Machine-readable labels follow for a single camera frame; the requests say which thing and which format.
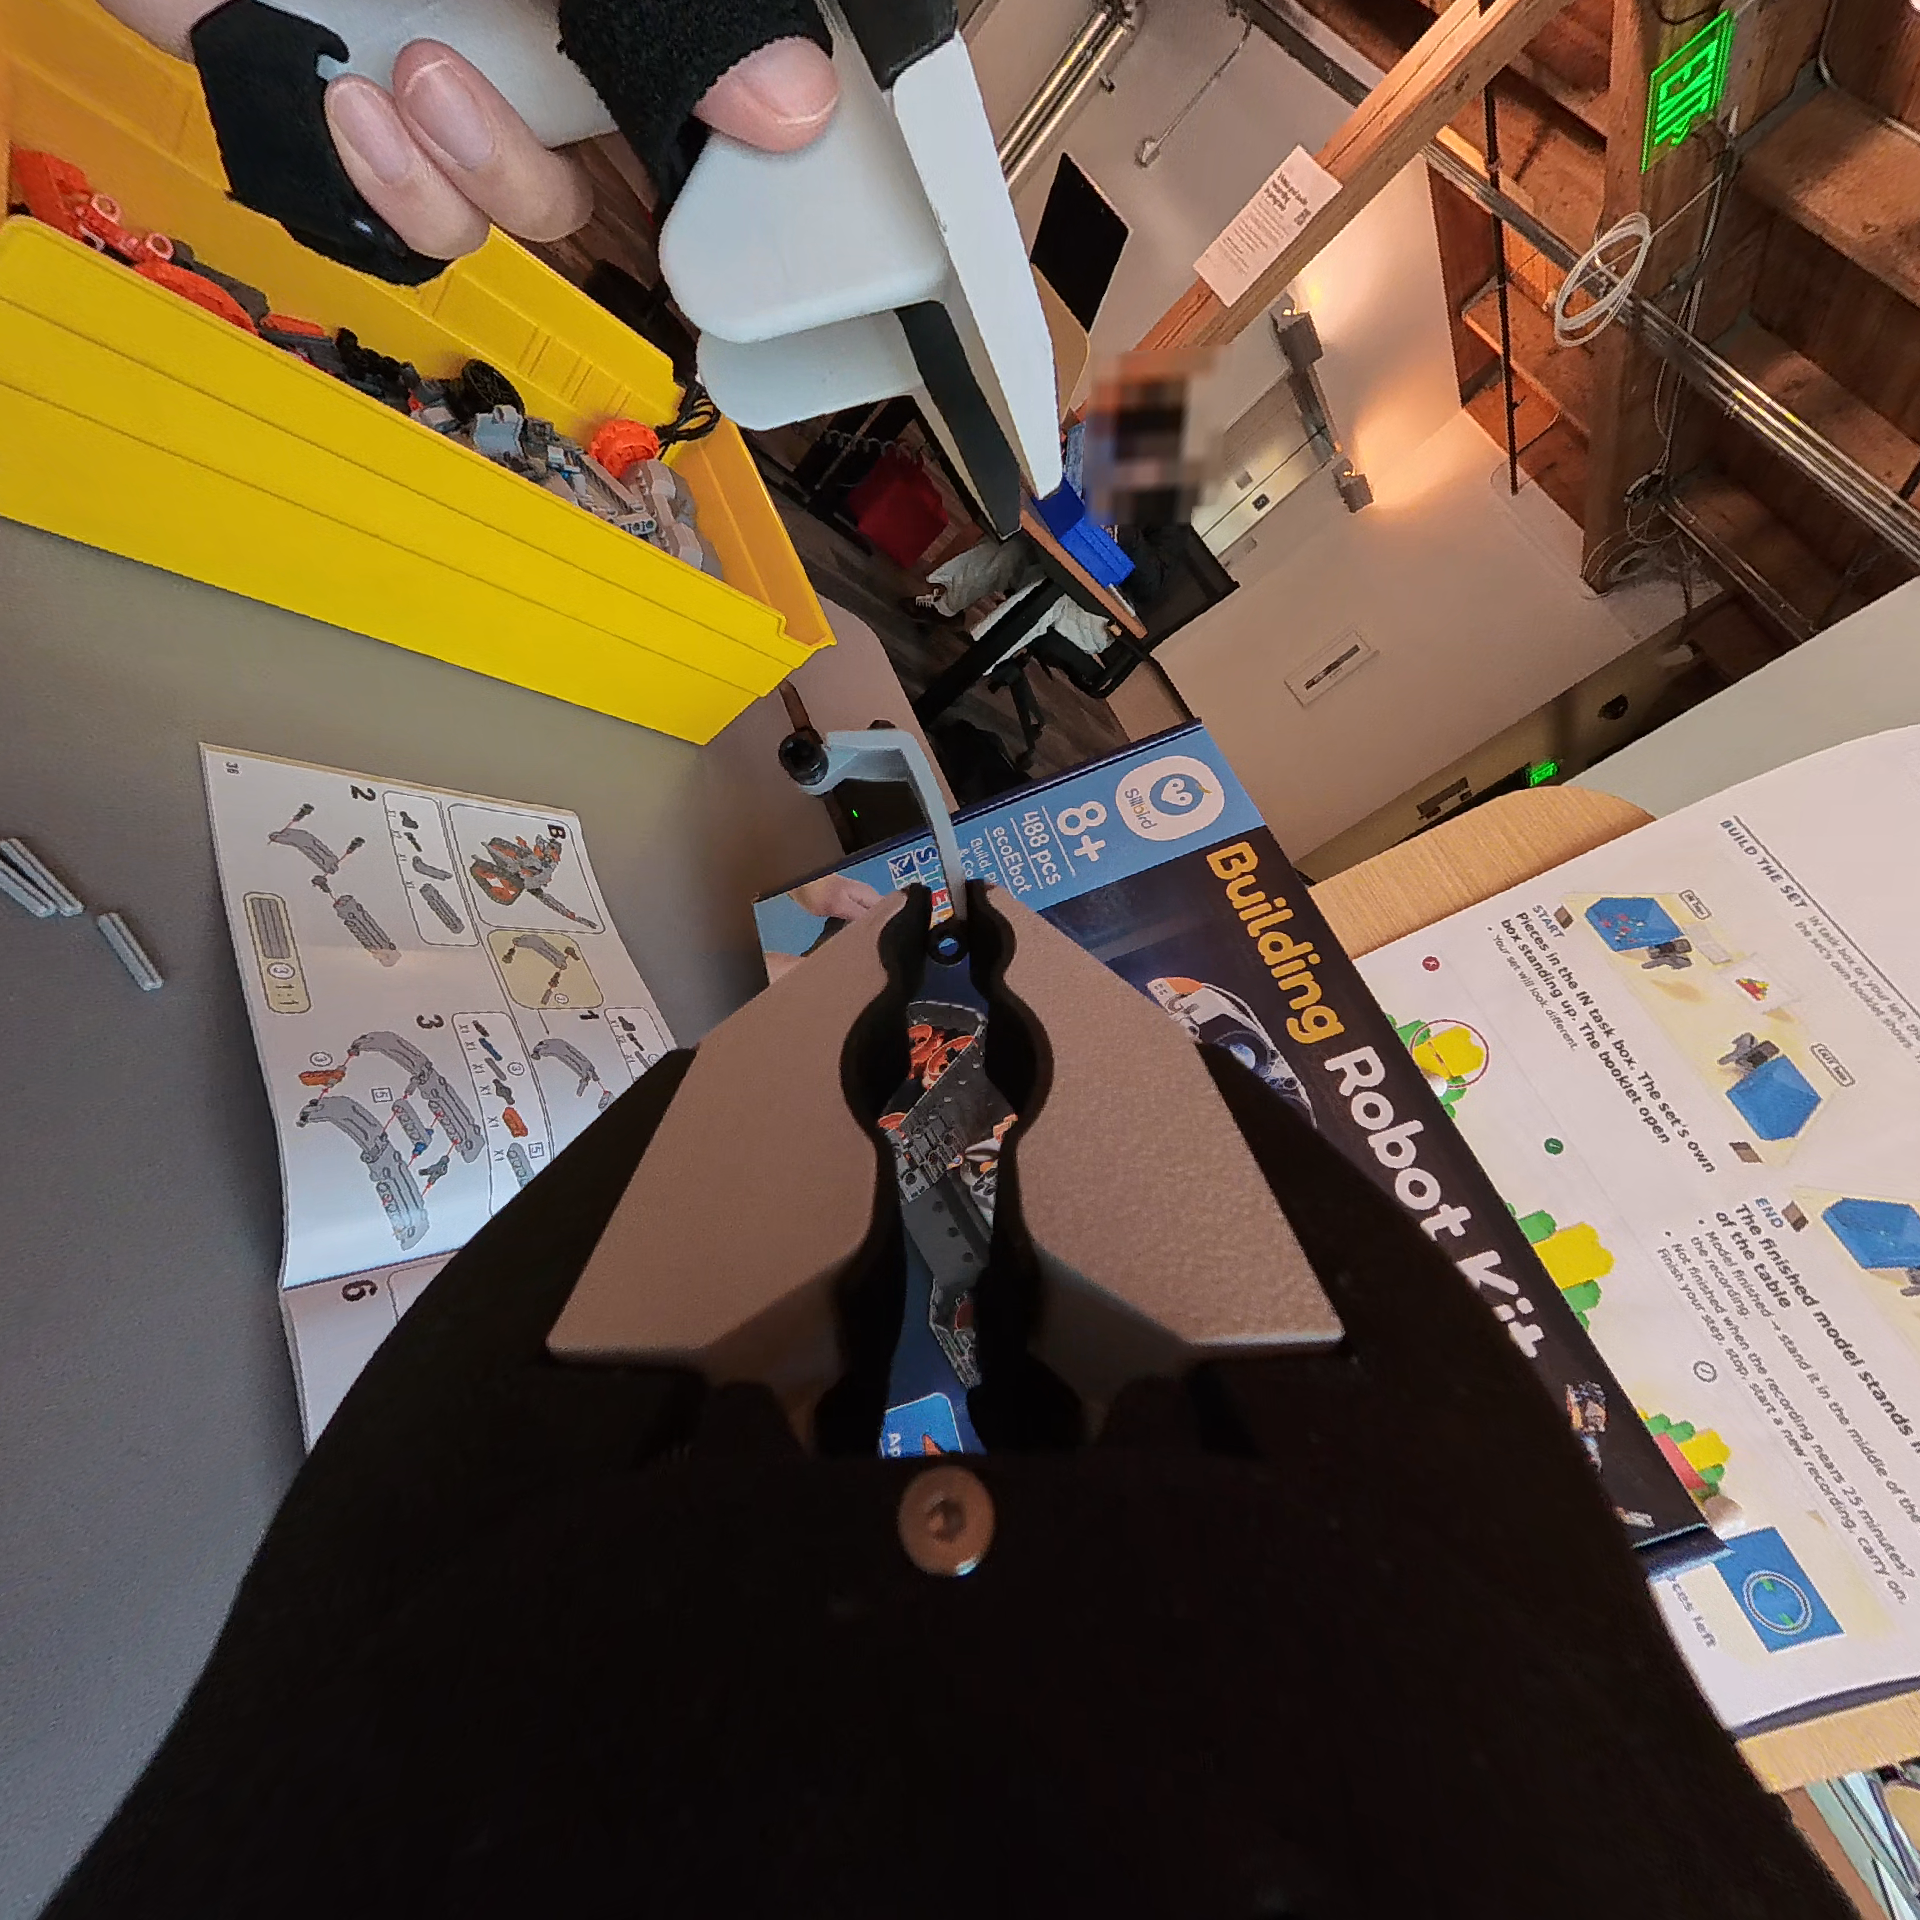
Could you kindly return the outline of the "green exit sign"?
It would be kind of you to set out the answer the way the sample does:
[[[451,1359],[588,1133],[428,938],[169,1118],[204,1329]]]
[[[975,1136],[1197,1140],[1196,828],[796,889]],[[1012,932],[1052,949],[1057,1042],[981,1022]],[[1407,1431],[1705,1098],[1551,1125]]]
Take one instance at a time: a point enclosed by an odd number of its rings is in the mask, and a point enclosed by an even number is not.
[[[1736,14],[1727,5],[1665,15],[1665,24],[1687,28],[1687,34],[1649,73],[1639,154],[1643,173],[1684,143],[1700,116],[1717,113],[1738,34]]]

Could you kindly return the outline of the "blue storage bin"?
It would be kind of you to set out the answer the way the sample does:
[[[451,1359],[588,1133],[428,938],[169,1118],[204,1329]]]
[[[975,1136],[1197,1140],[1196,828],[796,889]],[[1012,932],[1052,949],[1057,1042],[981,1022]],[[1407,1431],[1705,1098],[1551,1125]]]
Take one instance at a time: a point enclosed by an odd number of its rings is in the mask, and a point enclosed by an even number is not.
[[[1083,569],[1097,586],[1120,586],[1136,570],[1136,562],[1117,536],[1092,518],[1072,479],[1063,479],[1041,497],[1036,512],[1068,560]]]

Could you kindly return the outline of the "open instruction booklet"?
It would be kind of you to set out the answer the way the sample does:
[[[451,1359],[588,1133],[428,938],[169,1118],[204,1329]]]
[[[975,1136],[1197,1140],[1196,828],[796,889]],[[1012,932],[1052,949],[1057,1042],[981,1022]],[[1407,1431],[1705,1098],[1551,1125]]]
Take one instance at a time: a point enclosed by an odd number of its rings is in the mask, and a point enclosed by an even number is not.
[[[443,1264],[672,1047],[561,807],[202,746],[307,1445]]]

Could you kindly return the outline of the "light grey bent beam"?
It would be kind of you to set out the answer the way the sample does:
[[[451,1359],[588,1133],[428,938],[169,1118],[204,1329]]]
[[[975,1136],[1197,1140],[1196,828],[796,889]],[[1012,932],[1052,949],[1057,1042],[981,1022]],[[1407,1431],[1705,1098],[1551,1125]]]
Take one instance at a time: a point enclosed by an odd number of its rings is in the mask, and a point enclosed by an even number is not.
[[[778,757],[787,774],[812,798],[824,798],[847,782],[898,783],[913,796],[937,847],[939,890],[946,894],[952,910],[946,924],[932,924],[928,930],[928,957],[943,964],[965,960],[969,956],[969,877],[963,869],[953,815],[922,742],[896,726],[826,735],[799,729],[781,740]]]

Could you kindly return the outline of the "black flat panel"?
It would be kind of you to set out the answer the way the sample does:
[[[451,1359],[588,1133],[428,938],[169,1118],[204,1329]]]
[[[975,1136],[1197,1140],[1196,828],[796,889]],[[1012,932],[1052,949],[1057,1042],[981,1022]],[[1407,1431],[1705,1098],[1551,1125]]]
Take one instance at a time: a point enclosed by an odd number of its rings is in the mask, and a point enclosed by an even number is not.
[[[1097,182],[1063,152],[1052,177],[1032,264],[1083,330],[1092,330],[1130,237]]]

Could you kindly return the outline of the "white paper sign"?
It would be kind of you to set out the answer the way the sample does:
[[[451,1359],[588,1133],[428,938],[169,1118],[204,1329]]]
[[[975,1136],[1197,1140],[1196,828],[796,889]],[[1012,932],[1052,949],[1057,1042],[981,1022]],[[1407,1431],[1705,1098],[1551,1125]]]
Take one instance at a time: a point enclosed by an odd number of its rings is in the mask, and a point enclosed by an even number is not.
[[[1243,300],[1338,191],[1340,180],[1297,145],[1194,260],[1196,277],[1223,303]]]

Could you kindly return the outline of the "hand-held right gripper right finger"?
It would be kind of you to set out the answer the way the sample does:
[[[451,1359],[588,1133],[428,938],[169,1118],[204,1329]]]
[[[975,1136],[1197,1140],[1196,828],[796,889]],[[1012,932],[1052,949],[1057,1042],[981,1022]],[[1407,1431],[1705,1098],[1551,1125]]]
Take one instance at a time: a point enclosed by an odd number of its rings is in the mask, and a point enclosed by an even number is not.
[[[1201,1362],[1331,1351],[1343,1325],[1216,1070],[1151,997],[989,885],[968,889],[988,1072],[1016,1108],[975,1293],[986,1445],[1079,1445]]]

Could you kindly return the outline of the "yellow plastic bin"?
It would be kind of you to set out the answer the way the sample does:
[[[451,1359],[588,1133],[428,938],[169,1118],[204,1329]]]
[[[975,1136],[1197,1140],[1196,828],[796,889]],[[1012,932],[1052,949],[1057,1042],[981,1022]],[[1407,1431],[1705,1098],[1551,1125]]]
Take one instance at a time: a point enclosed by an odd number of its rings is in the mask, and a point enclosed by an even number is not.
[[[98,5],[5,5],[5,154],[51,152],[297,317],[426,375],[479,356],[573,438],[659,423],[665,353],[514,240],[420,289],[226,197],[202,81]],[[706,742],[831,622],[731,423],[676,449],[722,575],[307,367],[36,220],[5,220],[5,513]]]

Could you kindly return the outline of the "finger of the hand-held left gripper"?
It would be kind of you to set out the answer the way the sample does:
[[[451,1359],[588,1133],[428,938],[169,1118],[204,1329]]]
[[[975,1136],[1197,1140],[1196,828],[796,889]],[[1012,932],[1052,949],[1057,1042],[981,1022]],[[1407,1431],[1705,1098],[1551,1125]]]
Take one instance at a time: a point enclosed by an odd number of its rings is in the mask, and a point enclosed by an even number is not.
[[[699,341],[699,380],[738,425],[773,426],[911,397],[996,536],[1041,479],[1041,301],[928,300],[765,343]]]
[[[961,32],[832,32],[840,105],[801,150],[716,135],[660,233],[663,277],[703,335],[754,345],[914,301],[1036,296]],[[1041,479],[1063,482],[1041,309]]]

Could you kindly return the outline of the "grey desk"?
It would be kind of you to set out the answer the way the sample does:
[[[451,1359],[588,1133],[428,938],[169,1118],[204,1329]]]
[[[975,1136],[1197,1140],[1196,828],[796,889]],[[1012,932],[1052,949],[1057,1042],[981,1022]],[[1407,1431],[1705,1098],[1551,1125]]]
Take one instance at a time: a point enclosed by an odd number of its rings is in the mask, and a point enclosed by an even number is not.
[[[156,957],[5,902],[5,1914],[34,1914],[209,1654],[303,1458],[272,1120],[202,742],[559,802],[665,1020],[760,982],[832,860],[756,702],[706,746],[5,522],[5,834]]]

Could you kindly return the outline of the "blue robot kit box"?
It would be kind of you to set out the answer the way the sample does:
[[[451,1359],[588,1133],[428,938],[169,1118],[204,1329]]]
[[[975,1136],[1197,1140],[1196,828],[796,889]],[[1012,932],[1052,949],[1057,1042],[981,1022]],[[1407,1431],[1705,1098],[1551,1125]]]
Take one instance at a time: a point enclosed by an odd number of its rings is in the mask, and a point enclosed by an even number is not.
[[[859,785],[855,829],[901,825],[837,869],[754,905],[770,978],[876,902],[914,885],[930,932],[952,916],[937,839],[911,798]],[[1364,986],[1323,910],[1203,726],[1009,789],[953,828],[956,871],[1082,946],[1181,1028],[1281,1152],[1282,1201],[1311,1255],[1364,1256],[1361,1304],[1336,1348],[1216,1359],[1194,1373],[1207,1445],[1276,1458],[1321,1520],[1413,1545],[1445,1534],[1499,1577],[1540,1560],[1572,1585],[1593,1562],[1649,1583],[1724,1554],[1681,1471],[1477,1162],[1439,1093]],[[1016,1448],[1066,1437],[1066,1389],[976,1333],[1001,1136],[1018,1103],[992,1047],[1034,1052],[994,1024],[968,961],[930,957],[901,1031],[907,1072],[882,1103],[906,1231],[904,1308],[880,1388],[837,1385],[831,1450],[877,1455]]]

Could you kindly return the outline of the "beige chair back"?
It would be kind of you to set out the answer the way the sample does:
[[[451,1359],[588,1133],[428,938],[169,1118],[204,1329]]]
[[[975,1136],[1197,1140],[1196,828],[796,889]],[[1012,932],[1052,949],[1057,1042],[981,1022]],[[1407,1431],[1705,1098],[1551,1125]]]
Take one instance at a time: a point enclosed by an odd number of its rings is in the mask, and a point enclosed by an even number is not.
[[[1079,389],[1089,372],[1090,335],[1089,327],[1069,310],[1068,301],[1057,292],[1041,268],[1032,268],[1048,335],[1052,345],[1057,391],[1061,402],[1061,423],[1072,415]]]

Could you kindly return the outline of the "printed task sheet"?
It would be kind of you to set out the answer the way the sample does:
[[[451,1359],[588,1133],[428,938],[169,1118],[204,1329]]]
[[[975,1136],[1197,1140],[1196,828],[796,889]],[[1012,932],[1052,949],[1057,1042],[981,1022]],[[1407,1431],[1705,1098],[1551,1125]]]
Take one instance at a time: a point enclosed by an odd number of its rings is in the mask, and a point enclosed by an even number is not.
[[[1917,1665],[1917,746],[1863,735],[1361,960],[1724,1552],[1755,1734]]]

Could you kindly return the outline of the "person's left hand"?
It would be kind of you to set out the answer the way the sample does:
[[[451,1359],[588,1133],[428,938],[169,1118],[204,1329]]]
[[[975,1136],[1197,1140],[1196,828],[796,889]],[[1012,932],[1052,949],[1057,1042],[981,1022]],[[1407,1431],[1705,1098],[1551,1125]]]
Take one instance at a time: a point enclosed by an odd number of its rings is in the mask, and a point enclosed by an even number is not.
[[[548,150],[459,53],[418,38],[401,49],[395,92],[346,74],[327,84],[327,128],[365,202],[413,252],[456,257],[492,229],[559,241],[592,217],[581,164]],[[778,38],[737,62],[696,103],[716,132],[791,152],[824,132],[840,100],[832,58]]]

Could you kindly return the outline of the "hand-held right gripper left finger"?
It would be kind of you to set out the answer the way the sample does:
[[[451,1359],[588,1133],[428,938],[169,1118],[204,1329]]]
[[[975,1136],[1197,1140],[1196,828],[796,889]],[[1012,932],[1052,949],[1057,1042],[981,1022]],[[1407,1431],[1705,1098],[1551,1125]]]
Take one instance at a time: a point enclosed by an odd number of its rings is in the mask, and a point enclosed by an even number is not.
[[[844,1369],[834,1284],[889,1168],[848,1103],[844,1055],[889,985],[880,937],[927,924],[923,889],[889,896],[693,1052],[547,1337],[555,1357],[765,1385],[810,1439]]]

